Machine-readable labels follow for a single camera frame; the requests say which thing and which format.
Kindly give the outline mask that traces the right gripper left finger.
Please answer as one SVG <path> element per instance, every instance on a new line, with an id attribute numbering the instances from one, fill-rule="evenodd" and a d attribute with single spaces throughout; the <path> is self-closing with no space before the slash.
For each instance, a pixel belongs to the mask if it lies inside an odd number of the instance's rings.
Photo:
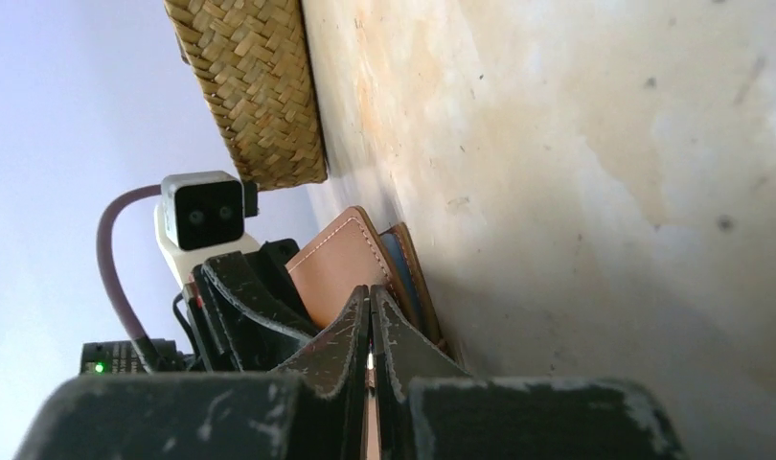
<path id="1" fill-rule="evenodd" d="M 361 459 L 370 296 L 268 372 L 80 376 L 43 404 L 19 459 Z"/>

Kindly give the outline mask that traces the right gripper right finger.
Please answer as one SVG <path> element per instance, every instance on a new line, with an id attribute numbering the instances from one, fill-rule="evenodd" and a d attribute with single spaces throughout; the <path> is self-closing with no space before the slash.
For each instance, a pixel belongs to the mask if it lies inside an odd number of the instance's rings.
<path id="1" fill-rule="evenodd" d="M 384 459 L 684 459 L 664 407 L 624 379 L 479 378 L 370 289 Z"/>

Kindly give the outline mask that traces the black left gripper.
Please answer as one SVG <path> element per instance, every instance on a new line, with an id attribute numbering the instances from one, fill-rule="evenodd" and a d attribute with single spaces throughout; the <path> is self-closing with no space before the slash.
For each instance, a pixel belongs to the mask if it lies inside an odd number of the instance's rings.
<path id="1" fill-rule="evenodd" d="M 171 303 L 191 353 L 179 351 L 172 340 L 147 336 L 138 344 L 89 342 L 82 346 L 80 373 L 266 372 L 277 367 L 319 333 L 300 311 L 303 304 L 285 268 L 298 251 L 295 240 L 284 239 L 197 265 Z"/>

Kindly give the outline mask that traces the brown leather card holder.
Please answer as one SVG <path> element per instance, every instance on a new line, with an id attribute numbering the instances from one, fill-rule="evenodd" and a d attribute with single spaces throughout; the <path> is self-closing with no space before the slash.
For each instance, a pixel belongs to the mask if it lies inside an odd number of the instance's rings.
<path id="1" fill-rule="evenodd" d="M 379 233 L 360 206 L 345 209 L 285 268 L 311 321 L 328 327 L 357 286 L 381 285 L 400 312 L 440 351 L 448 347 L 405 223 Z"/>

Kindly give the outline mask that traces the woven brown divided tray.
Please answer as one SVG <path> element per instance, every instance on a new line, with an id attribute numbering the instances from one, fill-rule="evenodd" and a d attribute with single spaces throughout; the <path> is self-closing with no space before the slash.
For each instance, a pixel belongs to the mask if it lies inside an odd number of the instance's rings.
<path id="1" fill-rule="evenodd" d="M 328 177 L 302 4 L 165 0 L 241 179 L 278 190 Z"/>

